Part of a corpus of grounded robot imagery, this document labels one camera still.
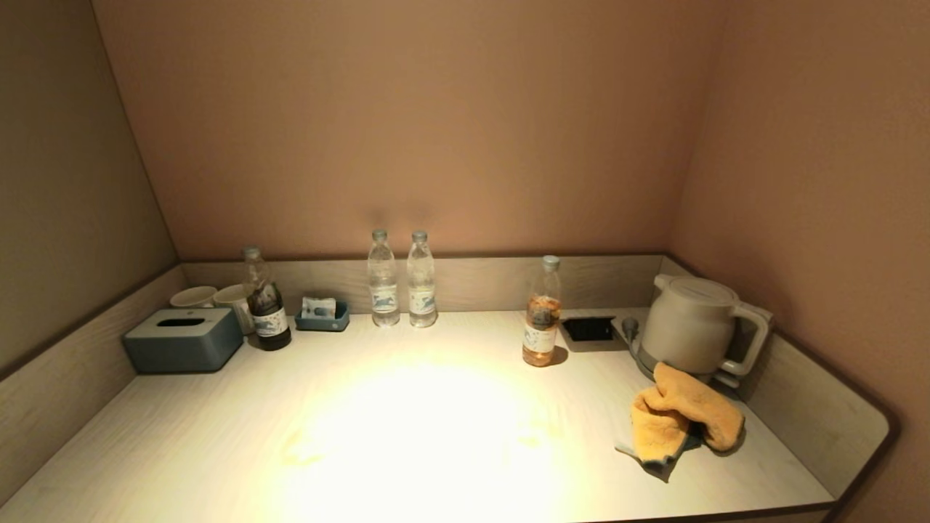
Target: plastic bottle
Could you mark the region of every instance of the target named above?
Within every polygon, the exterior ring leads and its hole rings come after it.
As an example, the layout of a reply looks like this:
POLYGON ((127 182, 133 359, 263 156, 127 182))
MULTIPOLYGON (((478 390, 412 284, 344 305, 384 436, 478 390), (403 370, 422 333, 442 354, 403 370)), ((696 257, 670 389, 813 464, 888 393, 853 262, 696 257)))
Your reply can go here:
POLYGON ((533 280, 526 305, 523 356, 524 361, 534 367, 549 365, 555 349, 555 332, 562 315, 559 262, 557 256, 542 258, 542 273, 533 280))
POLYGON ((407 289, 410 296, 410 325, 429 327, 436 323, 435 264, 426 231, 414 231, 413 245, 407 256, 407 289))
POLYGON ((246 257, 246 278, 243 288, 248 301, 248 312, 255 321, 259 347, 276 351, 290 343, 290 326, 287 324, 284 301, 272 280, 272 269, 261 258, 254 245, 242 249, 246 257))
POLYGON ((401 319, 397 307, 397 269, 388 245, 388 232, 376 229, 368 251, 368 290, 371 293, 371 319, 379 327, 390 327, 401 319))

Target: wall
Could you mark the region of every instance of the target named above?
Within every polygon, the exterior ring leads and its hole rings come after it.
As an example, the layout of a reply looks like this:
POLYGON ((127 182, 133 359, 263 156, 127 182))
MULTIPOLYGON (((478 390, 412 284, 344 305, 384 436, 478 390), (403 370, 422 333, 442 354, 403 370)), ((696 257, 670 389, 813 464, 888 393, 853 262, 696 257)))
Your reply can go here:
POLYGON ((900 413, 845 520, 925 521, 930 8, 735 2, 722 50, 671 251, 900 413))
POLYGON ((176 259, 88 2, 0 0, 0 379, 176 259))
POLYGON ((183 260, 667 245, 725 3, 94 0, 183 260))

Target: cup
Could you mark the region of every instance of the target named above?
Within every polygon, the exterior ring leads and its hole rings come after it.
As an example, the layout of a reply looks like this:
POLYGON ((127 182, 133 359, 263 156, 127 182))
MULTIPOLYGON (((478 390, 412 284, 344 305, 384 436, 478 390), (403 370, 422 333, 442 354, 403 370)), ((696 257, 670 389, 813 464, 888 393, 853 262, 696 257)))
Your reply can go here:
POLYGON ((243 334, 249 334, 255 331, 255 323, 252 321, 252 314, 248 312, 248 301, 246 300, 246 290, 242 284, 230 285, 224 288, 213 297, 218 307, 229 307, 235 312, 235 319, 239 322, 239 328, 243 334))
POLYGON ((213 295, 217 293, 215 287, 186 288, 171 297, 171 306, 179 309, 198 309, 213 307, 213 295))

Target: white kettle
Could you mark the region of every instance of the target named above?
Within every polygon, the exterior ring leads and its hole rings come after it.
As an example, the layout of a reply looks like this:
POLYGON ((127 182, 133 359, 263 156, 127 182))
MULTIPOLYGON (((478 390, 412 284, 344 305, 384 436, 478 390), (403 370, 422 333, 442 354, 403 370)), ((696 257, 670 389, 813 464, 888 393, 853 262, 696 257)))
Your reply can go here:
POLYGON ((768 337, 772 313, 741 302, 719 283, 691 276, 656 276, 662 290, 645 323, 636 358, 651 372, 662 361, 703 382, 711 378, 732 387, 755 364, 768 337), (743 361, 726 358, 735 318, 757 327, 743 361))

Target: cloth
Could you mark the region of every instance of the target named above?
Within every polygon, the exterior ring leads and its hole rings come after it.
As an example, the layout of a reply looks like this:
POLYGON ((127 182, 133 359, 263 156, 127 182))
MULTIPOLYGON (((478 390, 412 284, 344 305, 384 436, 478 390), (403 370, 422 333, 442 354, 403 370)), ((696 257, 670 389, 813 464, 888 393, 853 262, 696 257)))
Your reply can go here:
POLYGON ((700 445, 718 452, 739 441, 745 418, 732 403, 691 375, 657 363, 656 386, 643 390, 632 403, 632 442, 617 450, 643 466, 665 467, 682 452, 700 445))

